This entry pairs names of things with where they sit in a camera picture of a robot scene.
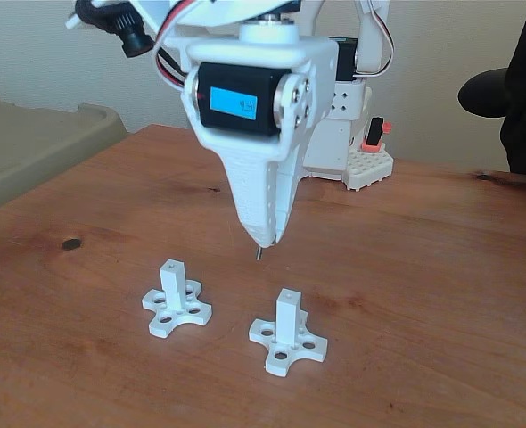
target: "cross-shaped base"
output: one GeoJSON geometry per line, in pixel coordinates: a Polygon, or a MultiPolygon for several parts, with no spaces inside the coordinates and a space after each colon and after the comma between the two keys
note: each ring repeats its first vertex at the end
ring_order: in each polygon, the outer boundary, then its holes
{"type": "Polygon", "coordinates": [[[265,369],[285,377],[298,359],[323,362],[328,340],[307,330],[307,312],[300,310],[300,292],[283,288],[277,299],[277,320],[272,323],[256,319],[249,329],[249,340],[265,346],[269,353],[265,369]]]}
{"type": "Polygon", "coordinates": [[[185,279],[184,263],[168,260],[160,268],[162,290],[150,290],[142,307],[156,313],[148,329],[153,336],[166,338],[181,324],[206,325],[211,318],[211,305],[198,300],[201,283],[185,279]]]}

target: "wooden table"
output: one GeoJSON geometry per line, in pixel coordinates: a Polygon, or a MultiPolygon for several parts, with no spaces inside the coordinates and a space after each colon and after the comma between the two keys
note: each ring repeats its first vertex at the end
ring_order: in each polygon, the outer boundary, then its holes
{"type": "Polygon", "coordinates": [[[256,262],[218,158],[149,127],[0,209],[0,427],[526,427],[526,185],[503,184],[307,179],[256,262]],[[168,258],[213,317],[162,340],[141,299],[168,258]],[[329,348],[277,378],[247,332],[282,287],[329,348]]]}

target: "red component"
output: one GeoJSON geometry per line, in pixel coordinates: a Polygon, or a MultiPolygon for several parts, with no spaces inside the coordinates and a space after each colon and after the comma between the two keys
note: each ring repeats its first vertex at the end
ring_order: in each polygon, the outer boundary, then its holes
{"type": "Polygon", "coordinates": [[[391,122],[384,122],[382,125],[382,133],[389,134],[391,132],[391,122]]]}
{"type": "Polygon", "coordinates": [[[378,153],[382,149],[382,139],[378,142],[378,145],[368,145],[366,144],[366,139],[362,140],[362,145],[360,146],[362,152],[366,153],[378,153]]]}

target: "red wire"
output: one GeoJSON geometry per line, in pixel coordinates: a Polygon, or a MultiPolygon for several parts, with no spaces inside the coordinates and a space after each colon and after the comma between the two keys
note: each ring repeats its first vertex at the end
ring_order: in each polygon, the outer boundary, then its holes
{"type": "MultiPolygon", "coordinates": [[[[173,9],[171,9],[168,12],[168,15],[166,16],[166,20],[164,20],[164,22],[162,23],[162,25],[161,25],[161,27],[160,27],[160,29],[158,31],[158,35],[156,36],[156,41],[157,42],[160,40],[160,37],[162,36],[162,33],[166,30],[166,28],[168,27],[170,22],[172,22],[178,16],[179,13],[181,13],[187,6],[189,6],[194,1],[195,0],[182,0],[181,2],[176,4],[176,6],[174,6],[173,9]]],[[[160,62],[160,57],[159,56],[156,56],[156,65],[158,66],[158,70],[160,71],[162,76],[167,78],[170,82],[172,82],[173,84],[178,85],[178,86],[183,86],[184,85],[182,81],[177,79],[173,74],[171,74],[168,70],[166,70],[164,68],[164,66],[160,62]]]]}

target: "blue lcd display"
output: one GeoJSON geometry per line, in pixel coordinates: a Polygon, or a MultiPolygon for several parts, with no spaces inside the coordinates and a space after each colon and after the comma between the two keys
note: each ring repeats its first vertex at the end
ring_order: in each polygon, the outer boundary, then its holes
{"type": "Polygon", "coordinates": [[[255,120],[257,117],[257,96],[212,86],[210,108],[213,111],[221,111],[240,118],[255,120]]]}

